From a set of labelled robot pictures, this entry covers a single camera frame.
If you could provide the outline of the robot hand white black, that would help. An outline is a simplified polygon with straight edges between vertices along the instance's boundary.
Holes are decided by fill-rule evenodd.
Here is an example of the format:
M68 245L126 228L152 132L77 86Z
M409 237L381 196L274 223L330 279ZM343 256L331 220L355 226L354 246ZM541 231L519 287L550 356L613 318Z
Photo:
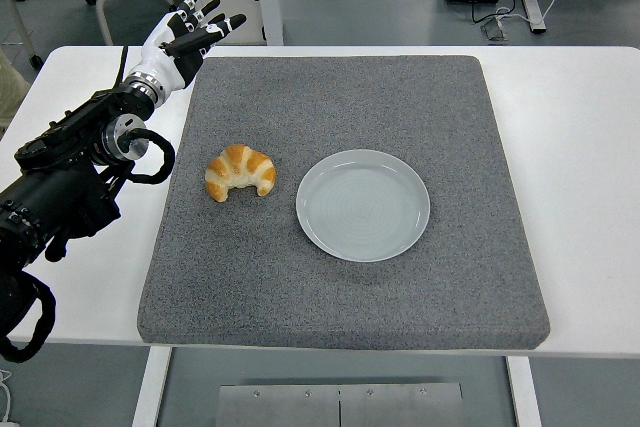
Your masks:
M188 87L209 50L246 22L244 14L210 17L220 0L202 8L197 1L183 0L159 21L142 46L141 61L125 77L125 85L145 93L156 106Z

